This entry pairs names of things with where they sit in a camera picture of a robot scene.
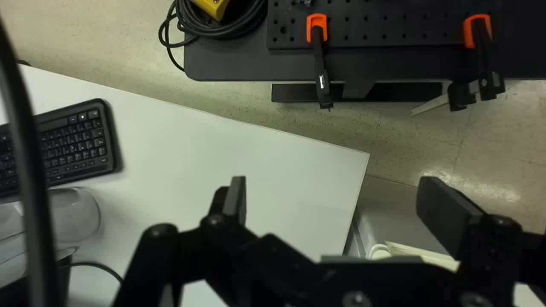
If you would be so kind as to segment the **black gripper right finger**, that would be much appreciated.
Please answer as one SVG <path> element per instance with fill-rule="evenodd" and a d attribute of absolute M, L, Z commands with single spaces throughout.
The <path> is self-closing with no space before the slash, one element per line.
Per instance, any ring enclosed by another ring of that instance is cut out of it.
<path fill-rule="evenodd" d="M 453 258 L 470 258 L 483 251 L 487 211 L 441 177 L 420 179 L 417 215 Z"/>

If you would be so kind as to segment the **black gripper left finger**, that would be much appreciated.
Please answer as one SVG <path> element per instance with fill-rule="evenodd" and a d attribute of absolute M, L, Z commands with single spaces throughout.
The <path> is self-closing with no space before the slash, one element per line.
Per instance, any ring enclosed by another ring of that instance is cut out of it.
<path fill-rule="evenodd" d="M 214 194 L 209 213 L 226 215 L 245 225 L 248 215 L 246 177 L 234 176 L 229 186 L 221 186 Z"/>

